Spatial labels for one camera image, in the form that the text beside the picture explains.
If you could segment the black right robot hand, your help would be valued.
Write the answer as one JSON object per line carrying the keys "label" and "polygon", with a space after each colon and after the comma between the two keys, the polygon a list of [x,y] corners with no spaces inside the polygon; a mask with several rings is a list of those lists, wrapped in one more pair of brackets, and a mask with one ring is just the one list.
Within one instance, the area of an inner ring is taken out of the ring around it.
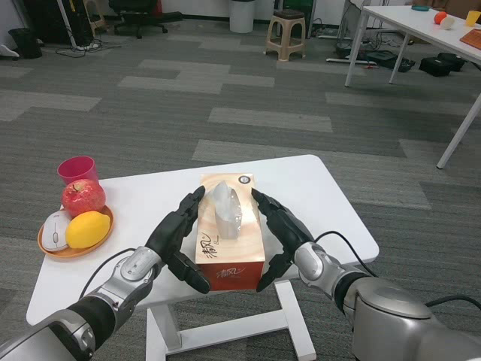
{"label": "black right robot hand", "polygon": [[262,275],[256,292],[259,293],[281,278],[294,263],[296,250],[307,242],[314,242],[314,237],[287,207],[256,189],[251,190],[260,212],[266,216],[267,226],[283,246],[283,252],[276,254],[268,263],[268,270]]}

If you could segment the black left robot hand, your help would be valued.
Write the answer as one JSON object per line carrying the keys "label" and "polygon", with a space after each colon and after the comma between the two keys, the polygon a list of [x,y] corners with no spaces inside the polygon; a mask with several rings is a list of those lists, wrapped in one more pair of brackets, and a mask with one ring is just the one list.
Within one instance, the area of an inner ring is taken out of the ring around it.
{"label": "black left robot hand", "polygon": [[158,254],[171,273],[202,294],[210,292],[210,282],[201,269],[181,252],[183,239],[198,219],[198,206],[205,194],[204,186],[189,193],[176,211],[170,212],[153,230],[145,246]]}

